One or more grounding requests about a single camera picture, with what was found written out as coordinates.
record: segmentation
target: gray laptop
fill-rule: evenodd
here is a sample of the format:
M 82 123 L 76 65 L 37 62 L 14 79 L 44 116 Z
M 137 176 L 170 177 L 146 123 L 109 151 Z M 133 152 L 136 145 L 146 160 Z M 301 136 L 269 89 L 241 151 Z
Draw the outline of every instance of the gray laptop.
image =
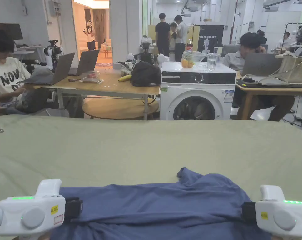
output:
M 281 67 L 282 59 L 275 58 L 275 54 L 248 53 L 242 76 L 252 74 L 256 76 L 269 76 Z
M 69 71 L 70 76 L 80 76 L 87 71 L 93 71 L 97 63 L 97 57 L 100 50 L 86 51 L 81 53 L 79 67 L 71 68 Z
M 48 76 L 33 76 L 30 77 L 24 81 L 21 81 L 21 83 L 24 84 L 38 84 L 38 85 L 54 85 L 57 82 L 63 80 L 68 76 L 73 57 L 74 52 L 66 55 L 62 55 L 59 57 L 57 68 L 55 69 L 54 75 L 48 75 Z

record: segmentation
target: washing machine knob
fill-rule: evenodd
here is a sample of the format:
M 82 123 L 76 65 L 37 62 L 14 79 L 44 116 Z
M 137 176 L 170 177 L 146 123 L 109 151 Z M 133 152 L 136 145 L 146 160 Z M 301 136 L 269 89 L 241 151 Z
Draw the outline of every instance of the washing machine knob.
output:
M 195 77 L 194 77 L 194 80 L 197 83 L 202 83 L 203 82 L 203 75 L 200 74 L 200 73 L 196 74 Z

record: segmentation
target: brown curtain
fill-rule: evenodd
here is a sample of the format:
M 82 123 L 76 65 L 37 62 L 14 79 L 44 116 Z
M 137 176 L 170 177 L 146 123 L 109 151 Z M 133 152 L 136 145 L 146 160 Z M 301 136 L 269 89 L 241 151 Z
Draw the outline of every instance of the brown curtain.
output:
M 84 9 L 84 15 L 85 15 L 85 24 L 86 24 L 89 20 L 91 20 L 91 11 L 89 9 Z
M 95 40 L 101 44 L 105 42 L 106 29 L 105 29 L 105 9 L 94 9 L 93 10 L 93 25 L 95 30 Z

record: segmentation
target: glass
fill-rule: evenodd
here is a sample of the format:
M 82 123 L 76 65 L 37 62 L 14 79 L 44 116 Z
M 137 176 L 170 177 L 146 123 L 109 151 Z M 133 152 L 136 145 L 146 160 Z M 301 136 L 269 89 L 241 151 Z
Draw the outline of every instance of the glass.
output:
M 207 56 L 207 69 L 210 71 L 215 70 L 216 63 L 217 63 L 218 55 L 214 53 L 210 53 Z

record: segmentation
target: green led light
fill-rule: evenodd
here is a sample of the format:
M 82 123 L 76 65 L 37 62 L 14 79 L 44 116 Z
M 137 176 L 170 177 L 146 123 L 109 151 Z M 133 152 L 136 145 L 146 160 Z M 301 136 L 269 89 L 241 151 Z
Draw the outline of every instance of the green led light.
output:
M 34 199 L 34 197 L 13 197 L 13 200 L 27 200 L 27 199 Z
M 287 201 L 287 200 L 283 200 L 283 202 L 285 202 L 285 203 L 294 203 L 294 204 L 302 204 L 302 202 L 299 202 L 299 201 Z

